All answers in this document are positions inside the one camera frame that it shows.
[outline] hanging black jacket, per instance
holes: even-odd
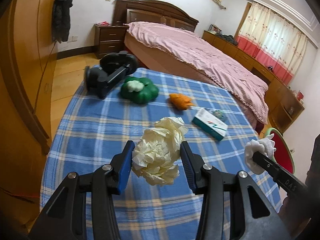
[[[68,41],[70,31],[70,7],[72,0],[55,0],[52,12],[52,39]]]

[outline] baseboard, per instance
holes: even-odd
[[[58,52],[57,59],[62,59],[65,57],[72,57],[82,54],[88,54],[94,52],[95,46],[89,46],[89,47],[82,47],[82,48],[76,48],[76,49],[69,49],[65,51]]]

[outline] wooden floor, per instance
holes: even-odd
[[[83,80],[85,66],[92,67],[96,64],[99,64],[99,60],[93,53],[57,60],[51,95],[52,138],[73,94]],[[260,133],[260,138],[264,137],[264,133],[269,127],[271,127],[270,124],[265,125]]]

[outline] blue plaid tablecloth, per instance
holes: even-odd
[[[192,151],[223,172],[247,171],[278,211],[281,206],[277,185],[264,172],[257,176],[246,167],[244,146],[257,139],[239,106],[226,90],[202,82],[139,68],[133,76],[148,77],[159,88],[159,96],[147,105],[136,105],[119,95],[120,83],[104,100],[80,85],[71,99],[54,137],[46,162],[40,207],[71,171],[80,175],[95,171],[122,152],[127,140],[137,143],[146,128],[166,116],[181,117],[189,128],[185,135]],[[170,93],[183,93],[196,106],[178,111],[168,103]],[[228,132],[218,142],[191,123],[200,107],[226,113]],[[181,160],[180,176],[173,185],[151,186],[131,172],[124,194],[114,195],[116,218],[122,240],[192,240],[196,237],[202,195],[188,187]],[[225,194],[224,238],[229,239],[230,202]],[[88,239],[93,239],[91,195],[87,194]]]

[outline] silver screw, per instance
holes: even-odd
[[[75,172],[70,172],[70,173],[68,174],[68,178],[69,178],[69,179],[74,179],[76,176],[77,176],[77,174],[76,174]]]
[[[102,166],[102,169],[103,169],[104,171],[110,171],[111,168],[112,168],[112,166],[111,166],[110,164],[105,164],[105,165]]]
[[[209,171],[209,170],[211,170],[212,169],[212,165],[211,164],[207,164],[207,163],[205,163],[205,164],[203,164],[203,166],[202,166],[205,170],[207,170],[207,171]]]
[[[246,177],[248,177],[248,173],[246,173],[245,171],[240,171],[240,172],[239,172],[239,176],[240,176],[241,178],[246,178]]]

